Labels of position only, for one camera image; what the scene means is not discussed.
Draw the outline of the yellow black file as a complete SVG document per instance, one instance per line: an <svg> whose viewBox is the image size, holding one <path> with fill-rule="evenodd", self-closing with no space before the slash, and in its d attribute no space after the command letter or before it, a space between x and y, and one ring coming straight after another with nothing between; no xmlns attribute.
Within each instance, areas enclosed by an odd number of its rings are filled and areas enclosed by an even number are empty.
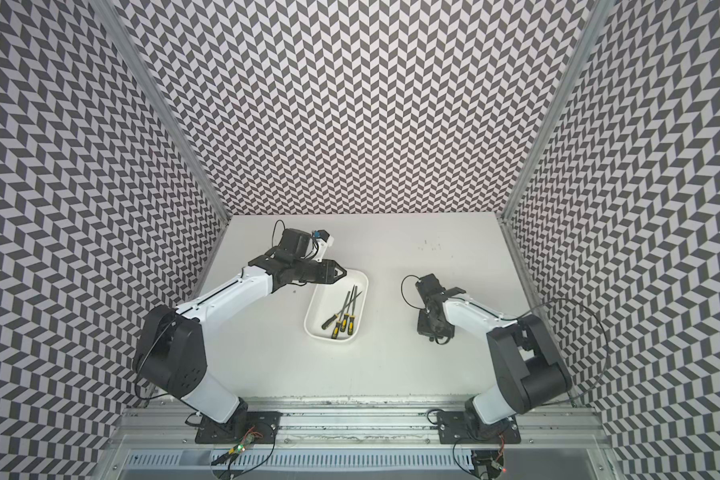
<svg viewBox="0 0 720 480"><path fill-rule="evenodd" d="M354 332L355 305L359 294L359 287L355 285L351 293L349 306L347 307L347 314L345 315L345 331L348 336L352 336Z"/></svg>
<svg viewBox="0 0 720 480"><path fill-rule="evenodd" d="M334 329L331 334L332 339L337 339L339 334L346 329L346 316L348 315L348 308L350 306L351 301L354 298L355 291L356 291L356 287L353 286L352 289L347 294L347 298L345 299L345 303L344 303L340 313L336 316L336 322L335 322Z"/></svg>
<svg viewBox="0 0 720 480"><path fill-rule="evenodd" d="M352 294L349 292L345 298L344 304L342 305L342 308L336 311L331 317L329 317L326 321L323 322L321 325L321 328L323 330L327 329L328 326L332 321L338 320L342 315L343 312L347 309L348 306L350 306L360 295L362 294L362 291L359 291L358 293Z"/></svg>

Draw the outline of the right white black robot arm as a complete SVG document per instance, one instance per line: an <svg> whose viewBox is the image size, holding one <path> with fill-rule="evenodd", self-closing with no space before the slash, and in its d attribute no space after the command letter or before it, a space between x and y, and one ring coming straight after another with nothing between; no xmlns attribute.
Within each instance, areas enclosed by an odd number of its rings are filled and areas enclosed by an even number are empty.
<svg viewBox="0 0 720 480"><path fill-rule="evenodd" d="M465 418L474 429L498 426L568 392L572 378L559 347L544 322L528 314L509 319L469 297L458 287L417 285L423 308L419 333L441 344L458 329L486 342L494 384L465 403Z"/></svg>

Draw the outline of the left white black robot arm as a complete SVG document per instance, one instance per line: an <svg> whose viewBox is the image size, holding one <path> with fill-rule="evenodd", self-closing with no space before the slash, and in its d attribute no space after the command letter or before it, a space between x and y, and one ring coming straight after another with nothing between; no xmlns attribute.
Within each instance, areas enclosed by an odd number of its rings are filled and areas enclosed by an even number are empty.
<svg viewBox="0 0 720 480"><path fill-rule="evenodd" d="M144 320L132 369L206 418L224 424L244 401L208 371L206 343L243 309L292 283L332 285L348 270L334 260L298 258L275 248L211 292L177 307L159 305Z"/></svg>

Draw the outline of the white plastic storage box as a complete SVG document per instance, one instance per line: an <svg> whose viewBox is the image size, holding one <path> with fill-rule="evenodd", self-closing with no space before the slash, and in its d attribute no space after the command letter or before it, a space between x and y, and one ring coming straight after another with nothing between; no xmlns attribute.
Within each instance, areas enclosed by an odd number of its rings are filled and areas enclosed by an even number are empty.
<svg viewBox="0 0 720 480"><path fill-rule="evenodd" d="M348 292L355 285L359 287L362 294L356 299L353 335L348 336L344 330L337 339L332 339L331 334L336 321L332 321L325 330L321 328L321 325L342 308ZM350 269L347 275L335 284L318 285L314 290L304 318L303 326L306 334L313 339L334 344L352 342L358 336L363 322L369 290L370 281L368 276L364 272L355 269Z"/></svg>

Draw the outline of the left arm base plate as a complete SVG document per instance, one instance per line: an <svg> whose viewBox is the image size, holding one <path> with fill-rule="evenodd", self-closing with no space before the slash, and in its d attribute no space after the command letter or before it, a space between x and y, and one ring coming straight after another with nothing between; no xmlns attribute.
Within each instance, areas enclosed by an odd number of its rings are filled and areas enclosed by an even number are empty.
<svg viewBox="0 0 720 480"><path fill-rule="evenodd" d="M254 445L270 445L280 428L279 411L252 411L234 415L226 423L218 423L202 415L195 435L196 444L232 445L249 432L255 434Z"/></svg>

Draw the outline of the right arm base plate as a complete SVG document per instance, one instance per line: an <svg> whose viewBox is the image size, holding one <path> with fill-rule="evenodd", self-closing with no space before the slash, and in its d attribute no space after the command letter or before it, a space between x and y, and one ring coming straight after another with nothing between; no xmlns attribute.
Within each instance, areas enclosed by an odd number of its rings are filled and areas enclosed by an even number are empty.
<svg viewBox="0 0 720 480"><path fill-rule="evenodd" d="M485 424L476 415L463 411L434 409L426 416L437 430L440 443L444 445L521 443L519 426L514 417Z"/></svg>

